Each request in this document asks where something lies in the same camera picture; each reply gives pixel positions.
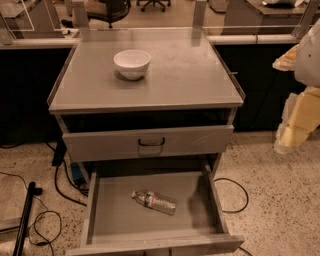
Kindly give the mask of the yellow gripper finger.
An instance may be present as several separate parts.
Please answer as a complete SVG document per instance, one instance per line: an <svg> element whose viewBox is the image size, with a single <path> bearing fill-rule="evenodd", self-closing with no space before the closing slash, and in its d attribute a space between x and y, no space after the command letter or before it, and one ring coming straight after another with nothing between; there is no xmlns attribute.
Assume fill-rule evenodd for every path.
<svg viewBox="0 0 320 256"><path fill-rule="evenodd" d="M295 68L297 49L298 45L290 48L286 53L273 62L272 67L279 71L293 71Z"/></svg>
<svg viewBox="0 0 320 256"><path fill-rule="evenodd" d="M291 93L276 132L275 151L287 154L298 149L319 125L320 89L307 87L300 94Z"/></svg>

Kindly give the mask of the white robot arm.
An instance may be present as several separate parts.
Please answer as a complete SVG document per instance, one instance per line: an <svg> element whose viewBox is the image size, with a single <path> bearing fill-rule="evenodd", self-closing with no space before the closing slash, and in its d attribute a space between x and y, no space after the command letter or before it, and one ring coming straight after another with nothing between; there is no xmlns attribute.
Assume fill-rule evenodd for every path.
<svg viewBox="0 0 320 256"><path fill-rule="evenodd" d="M272 67L293 71L295 80L306 86L300 94L289 94L276 132L274 149L287 154L299 148L320 126L320 20Z"/></svg>

